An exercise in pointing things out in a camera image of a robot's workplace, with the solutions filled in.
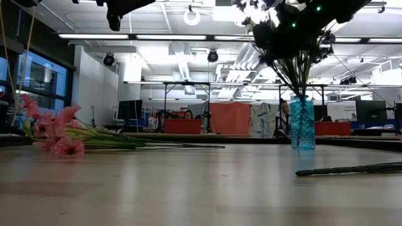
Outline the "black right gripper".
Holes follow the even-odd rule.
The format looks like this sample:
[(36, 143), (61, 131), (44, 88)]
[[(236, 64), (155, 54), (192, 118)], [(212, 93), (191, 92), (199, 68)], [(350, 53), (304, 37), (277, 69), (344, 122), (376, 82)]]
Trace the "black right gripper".
[(277, 40), (298, 40), (308, 41), (310, 37), (308, 33), (298, 28), (298, 20), (302, 11), (310, 7), (311, 3), (299, 3), (302, 9), (286, 3), (279, 3), (274, 10), (279, 20), (279, 25), (275, 29), (275, 38)]

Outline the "pink artificial flower bunch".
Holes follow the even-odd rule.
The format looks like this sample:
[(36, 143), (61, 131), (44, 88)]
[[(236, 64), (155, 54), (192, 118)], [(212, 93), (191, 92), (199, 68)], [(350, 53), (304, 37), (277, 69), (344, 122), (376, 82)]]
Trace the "pink artificial flower bunch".
[(105, 131), (76, 118), (76, 113), (81, 109), (79, 105), (64, 107), (56, 112), (43, 112), (37, 101), (32, 100), (28, 94), (23, 94), (21, 100), (19, 109), (26, 116), (23, 122), (24, 132), (32, 139), (33, 144), (56, 157), (78, 158), (91, 149), (135, 151), (154, 148), (216, 148), (216, 145), (153, 141)]
[(402, 162), (379, 163), (336, 168), (305, 169), (296, 171), (295, 174), (297, 176), (313, 176), (344, 173), (385, 173), (394, 171), (402, 171)]

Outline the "blue glass vase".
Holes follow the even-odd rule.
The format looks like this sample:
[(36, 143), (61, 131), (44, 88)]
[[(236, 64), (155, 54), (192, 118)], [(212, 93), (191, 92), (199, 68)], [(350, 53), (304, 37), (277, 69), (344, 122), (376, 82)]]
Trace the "blue glass vase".
[(293, 149), (315, 149), (315, 116), (308, 96), (296, 96), (290, 104), (290, 138)]

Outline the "white printed sign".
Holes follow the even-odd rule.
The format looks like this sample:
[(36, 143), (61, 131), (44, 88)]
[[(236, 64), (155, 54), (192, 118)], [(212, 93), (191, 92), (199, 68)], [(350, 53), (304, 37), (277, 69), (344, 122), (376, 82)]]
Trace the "white printed sign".
[(333, 121), (353, 122), (357, 120), (355, 102), (334, 102), (327, 104), (327, 114)]

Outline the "leaf print cloth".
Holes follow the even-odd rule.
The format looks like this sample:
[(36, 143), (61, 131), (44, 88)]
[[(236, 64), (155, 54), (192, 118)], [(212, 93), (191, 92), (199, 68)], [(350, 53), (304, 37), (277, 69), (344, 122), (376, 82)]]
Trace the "leaf print cloth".
[(250, 105), (249, 135), (253, 138), (272, 138), (277, 110), (271, 104)]

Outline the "red storage bin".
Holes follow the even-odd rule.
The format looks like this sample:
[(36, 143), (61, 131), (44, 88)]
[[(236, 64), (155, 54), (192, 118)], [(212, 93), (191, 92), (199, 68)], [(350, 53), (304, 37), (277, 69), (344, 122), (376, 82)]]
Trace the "red storage bin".
[(316, 136), (350, 136), (350, 122), (316, 122)]
[(166, 119), (164, 132), (169, 134), (200, 134), (202, 132), (202, 120)]

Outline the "orange hanging cloth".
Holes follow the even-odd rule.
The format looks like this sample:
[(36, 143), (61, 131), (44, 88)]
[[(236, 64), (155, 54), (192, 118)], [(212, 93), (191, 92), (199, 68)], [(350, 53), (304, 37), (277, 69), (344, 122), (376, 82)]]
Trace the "orange hanging cloth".
[(251, 107), (241, 102), (210, 103), (210, 126), (215, 134), (249, 134)]

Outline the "black background monitor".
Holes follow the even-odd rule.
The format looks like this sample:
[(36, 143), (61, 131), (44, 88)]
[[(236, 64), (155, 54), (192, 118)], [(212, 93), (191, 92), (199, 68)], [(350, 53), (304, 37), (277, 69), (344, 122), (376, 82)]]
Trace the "black background monitor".
[(123, 120), (141, 119), (142, 104), (142, 100), (120, 101), (117, 118)]
[(387, 109), (385, 101), (357, 100), (357, 121), (361, 123), (385, 123), (387, 122)]

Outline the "black framed workbench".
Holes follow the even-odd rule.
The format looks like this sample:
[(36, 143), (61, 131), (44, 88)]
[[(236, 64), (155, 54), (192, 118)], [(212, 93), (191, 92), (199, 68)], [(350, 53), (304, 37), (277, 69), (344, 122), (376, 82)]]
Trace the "black framed workbench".
[[(124, 84), (130, 85), (182, 85), (182, 86), (195, 86), (195, 85), (204, 85), (208, 87), (245, 87), (245, 86), (253, 86), (253, 87), (288, 87), (286, 84), (279, 83), (236, 83), (236, 82), (188, 82), (188, 81), (179, 81), (179, 82), (128, 82), (123, 81)], [(367, 89), (393, 89), (393, 88), (402, 88), (402, 85), (329, 85), (329, 84), (307, 84), (306, 87), (330, 87), (330, 88), (367, 88)]]

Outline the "glass window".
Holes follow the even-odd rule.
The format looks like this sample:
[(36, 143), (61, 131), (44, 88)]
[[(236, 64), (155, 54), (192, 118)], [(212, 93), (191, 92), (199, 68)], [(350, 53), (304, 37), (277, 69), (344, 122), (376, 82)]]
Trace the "glass window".
[(18, 88), (16, 94), (28, 94), (42, 110), (61, 110), (71, 103), (72, 73), (36, 53), (0, 48), (1, 100), (13, 104)]

